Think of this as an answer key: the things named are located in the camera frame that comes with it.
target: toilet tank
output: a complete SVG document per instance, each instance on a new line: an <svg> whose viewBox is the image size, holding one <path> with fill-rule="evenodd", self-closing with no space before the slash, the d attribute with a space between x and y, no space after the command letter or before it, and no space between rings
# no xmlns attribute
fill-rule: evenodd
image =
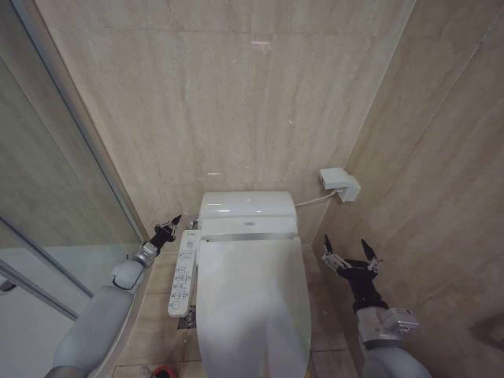
<svg viewBox="0 0 504 378"><path fill-rule="evenodd" d="M289 238L298 234L296 210L287 191L205 193L198 227L202 230L202 238L210 239L213 235L220 239L225 235L242 235L238 239L245 235L249 236L247 239L251 235L256 235L257 239L271 239L272 234L284 234Z"/></svg>

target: toilet control panel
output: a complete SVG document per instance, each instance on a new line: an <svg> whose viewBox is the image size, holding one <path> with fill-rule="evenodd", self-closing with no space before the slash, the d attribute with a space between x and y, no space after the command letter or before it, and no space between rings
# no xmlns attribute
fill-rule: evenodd
<svg viewBox="0 0 504 378"><path fill-rule="evenodd" d="M196 253L200 230L186 230L180 240L179 257L173 276L172 292L168 304L170 317L185 317L189 312L192 296L192 282L195 275Z"/></svg>

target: wall outlet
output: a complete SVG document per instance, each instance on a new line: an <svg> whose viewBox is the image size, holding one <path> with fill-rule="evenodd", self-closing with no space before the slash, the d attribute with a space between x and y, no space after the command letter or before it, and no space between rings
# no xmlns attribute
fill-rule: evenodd
<svg viewBox="0 0 504 378"><path fill-rule="evenodd" d="M336 189L342 202L354 201L361 191L356 179L343 168L327 168L320 170L320 176L325 189Z"/></svg>

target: toilet lid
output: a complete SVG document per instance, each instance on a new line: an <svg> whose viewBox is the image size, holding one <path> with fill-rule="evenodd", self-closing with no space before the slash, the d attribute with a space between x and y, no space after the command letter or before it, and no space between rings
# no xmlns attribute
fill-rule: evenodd
<svg viewBox="0 0 504 378"><path fill-rule="evenodd" d="M311 317L299 238L199 248L198 344L209 378L303 378Z"/></svg>

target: red object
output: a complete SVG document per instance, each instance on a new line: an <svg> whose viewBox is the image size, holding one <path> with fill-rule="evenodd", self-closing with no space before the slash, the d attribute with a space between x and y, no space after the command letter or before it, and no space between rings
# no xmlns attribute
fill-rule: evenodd
<svg viewBox="0 0 504 378"><path fill-rule="evenodd" d="M153 372L152 376L157 376L160 372L167 372L170 378L177 378L175 370L170 368L169 366L158 366Z"/></svg>

